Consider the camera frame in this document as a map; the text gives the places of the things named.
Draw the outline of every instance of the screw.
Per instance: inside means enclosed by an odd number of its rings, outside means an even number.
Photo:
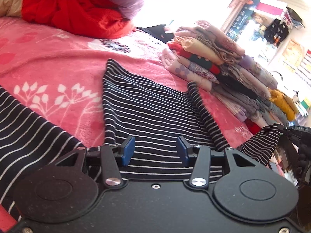
[[[118,178],[108,178],[105,182],[108,186],[117,186],[121,184],[121,180]]]
[[[153,189],[159,189],[161,186],[159,184],[154,184],[151,186]]]
[[[290,229],[289,228],[282,228],[282,229],[280,229],[279,233],[290,233]]]
[[[191,181],[191,184],[197,187],[204,186],[206,184],[206,180],[203,178],[194,178]]]
[[[21,230],[22,233],[32,233],[32,229],[31,228],[28,228],[28,227],[25,227]]]

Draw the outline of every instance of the pink blanket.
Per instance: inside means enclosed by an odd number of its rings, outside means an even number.
[[[186,91],[187,82],[159,60],[166,44],[143,32],[116,41],[75,36],[22,19],[0,18],[0,85],[22,104],[76,136],[86,146],[104,141],[102,76],[108,58],[128,71]],[[203,101],[231,146],[251,137],[214,96],[200,89]],[[12,226],[0,208],[0,229]]]

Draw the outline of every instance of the purple flower print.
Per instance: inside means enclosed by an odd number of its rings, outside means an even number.
[[[187,74],[190,74],[190,71],[187,67],[185,67],[184,65],[181,65],[180,67],[177,67],[175,69],[175,73],[178,77],[186,80],[187,79]]]

